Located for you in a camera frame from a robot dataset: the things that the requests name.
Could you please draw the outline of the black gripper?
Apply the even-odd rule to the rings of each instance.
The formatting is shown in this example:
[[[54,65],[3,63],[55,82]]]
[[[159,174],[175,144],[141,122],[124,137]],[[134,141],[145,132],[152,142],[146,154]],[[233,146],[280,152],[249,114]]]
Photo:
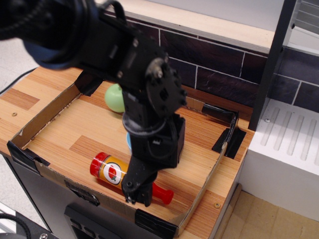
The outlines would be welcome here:
[[[153,199],[153,182],[161,169],[176,168],[184,146],[185,118],[173,114],[141,126],[127,117],[132,156],[122,181],[128,203],[148,207]]]

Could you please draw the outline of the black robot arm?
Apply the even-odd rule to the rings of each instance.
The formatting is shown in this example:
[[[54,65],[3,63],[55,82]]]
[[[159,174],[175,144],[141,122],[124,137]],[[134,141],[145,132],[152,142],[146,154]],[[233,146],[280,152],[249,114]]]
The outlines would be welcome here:
[[[158,171],[175,168],[184,145],[186,105],[167,53],[127,24],[122,5],[107,0],[3,0],[0,38],[19,38],[41,67],[84,71],[95,90],[103,80],[122,88],[123,125],[132,156],[122,181],[126,201],[149,206]]]

